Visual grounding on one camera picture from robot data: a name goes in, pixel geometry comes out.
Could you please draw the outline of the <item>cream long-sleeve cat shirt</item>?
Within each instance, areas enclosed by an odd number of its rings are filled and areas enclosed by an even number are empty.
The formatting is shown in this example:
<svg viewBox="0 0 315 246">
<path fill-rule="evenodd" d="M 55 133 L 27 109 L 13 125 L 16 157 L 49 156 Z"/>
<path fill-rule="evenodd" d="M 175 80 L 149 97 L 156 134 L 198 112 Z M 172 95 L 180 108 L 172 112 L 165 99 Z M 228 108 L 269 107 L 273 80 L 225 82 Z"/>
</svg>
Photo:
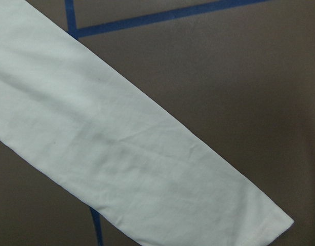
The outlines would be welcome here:
<svg viewBox="0 0 315 246">
<path fill-rule="evenodd" d="M 268 245 L 293 224 L 26 1 L 0 1 L 0 141 L 141 245 Z"/>
</svg>

